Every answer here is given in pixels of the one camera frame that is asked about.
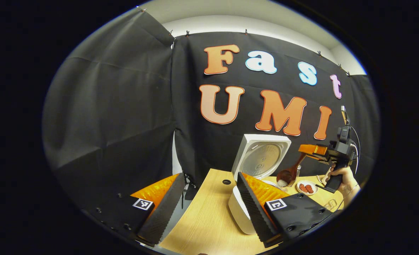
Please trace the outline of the black backdrop cloth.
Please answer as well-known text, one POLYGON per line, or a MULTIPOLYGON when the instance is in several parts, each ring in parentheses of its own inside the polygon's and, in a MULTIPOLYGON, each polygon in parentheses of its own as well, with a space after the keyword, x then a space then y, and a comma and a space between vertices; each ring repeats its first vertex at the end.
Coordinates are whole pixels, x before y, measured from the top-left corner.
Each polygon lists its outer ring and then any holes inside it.
POLYGON ((181 171, 200 187, 231 171, 244 134, 287 136, 279 166, 305 143, 328 144, 344 105, 365 183, 380 141, 370 79, 348 76, 316 52, 274 37, 208 32, 172 37, 131 10, 88 36, 62 63, 46 96, 42 138, 52 172, 81 210, 96 214, 181 171), (315 139, 318 130, 326 139, 315 139))

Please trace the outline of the white round plate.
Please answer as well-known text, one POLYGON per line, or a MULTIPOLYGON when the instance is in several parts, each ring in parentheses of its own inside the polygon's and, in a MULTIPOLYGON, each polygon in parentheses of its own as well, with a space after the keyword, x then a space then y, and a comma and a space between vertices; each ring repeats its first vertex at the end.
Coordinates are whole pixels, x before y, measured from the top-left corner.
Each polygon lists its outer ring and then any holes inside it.
POLYGON ((316 186, 316 184, 314 183, 314 182, 312 182, 312 181, 307 181, 307 180, 303 180, 303 181, 298 181, 297 182, 297 184, 296 184, 296 189, 297 189, 297 191, 298 192, 300 192, 300 193, 303 193, 303 194, 305 194, 305 195, 307 195, 307 196, 312 196, 312 195, 315 195, 316 194, 316 192, 318 192, 318 187, 316 186), (304 186, 305 185, 311 185, 312 186, 312 188, 313 188, 313 194, 309 194, 309 193, 303 193, 300 189, 299 189, 299 184, 303 184, 304 186))

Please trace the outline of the brown wooden spoon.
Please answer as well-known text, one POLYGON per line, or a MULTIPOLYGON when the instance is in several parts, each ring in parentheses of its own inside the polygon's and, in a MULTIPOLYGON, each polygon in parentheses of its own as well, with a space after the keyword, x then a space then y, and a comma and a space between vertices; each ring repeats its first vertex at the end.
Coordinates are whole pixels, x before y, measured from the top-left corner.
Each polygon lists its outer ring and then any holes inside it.
POLYGON ((292 187, 295 183, 296 168, 297 168, 298 165, 300 165, 302 163, 304 158, 305 157, 300 155, 297 162, 293 166, 291 166, 290 168, 279 171, 279 173, 276 176, 276 181, 282 179, 282 180, 288 182, 287 187, 292 187))

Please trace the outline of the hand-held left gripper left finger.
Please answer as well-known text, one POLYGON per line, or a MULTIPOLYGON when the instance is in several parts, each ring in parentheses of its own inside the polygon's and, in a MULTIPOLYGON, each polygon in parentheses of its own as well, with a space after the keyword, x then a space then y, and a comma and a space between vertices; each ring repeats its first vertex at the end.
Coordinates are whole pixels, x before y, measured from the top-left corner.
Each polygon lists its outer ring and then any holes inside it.
POLYGON ((128 242, 154 247, 159 244, 184 188, 185 175, 177 173, 84 213, 128 242))

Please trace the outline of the black tripod stand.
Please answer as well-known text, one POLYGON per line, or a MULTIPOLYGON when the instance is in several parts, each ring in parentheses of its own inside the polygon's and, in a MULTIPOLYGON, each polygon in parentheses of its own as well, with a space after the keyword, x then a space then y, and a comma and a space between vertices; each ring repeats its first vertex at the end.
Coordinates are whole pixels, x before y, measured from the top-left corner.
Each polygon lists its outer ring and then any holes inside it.
POLYGON ((184 201, 193 200, 199 190, 199 188, 194 183, 192 176, 186 173, 183 173, 183 175, 184 175, 185 187, 181 195, 181 208, 182 209, 184 209, 184 201))

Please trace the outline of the white rice cooker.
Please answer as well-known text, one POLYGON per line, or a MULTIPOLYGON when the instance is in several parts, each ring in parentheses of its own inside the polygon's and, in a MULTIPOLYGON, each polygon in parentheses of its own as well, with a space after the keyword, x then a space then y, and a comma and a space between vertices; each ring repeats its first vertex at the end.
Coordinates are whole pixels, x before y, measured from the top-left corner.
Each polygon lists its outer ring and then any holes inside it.
MULTIPOLYGON (((291 143, 288 137, 278 135, 245 134, 232 167, 234 180, 237 181, 239 173, 246 173, 263 181, 268 187, 272 187, 273 191, 283 191, 276 181, 267 181, 265 177, 276 171, 291 143)), ((237 186, 233 188, 228 207, 244 234, 256 234, 237 186)))

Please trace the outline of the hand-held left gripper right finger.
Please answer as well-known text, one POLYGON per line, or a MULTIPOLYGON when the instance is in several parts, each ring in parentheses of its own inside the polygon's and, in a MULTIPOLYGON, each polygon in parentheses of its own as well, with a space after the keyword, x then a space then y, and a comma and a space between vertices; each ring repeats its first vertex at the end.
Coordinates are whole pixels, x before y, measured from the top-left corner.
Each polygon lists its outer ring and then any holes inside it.
POLYGON ((294 243, 333 216, 332 211, 303 193, 286 194, 242 172, 237 174, 237 188, 265 248, 294 243))

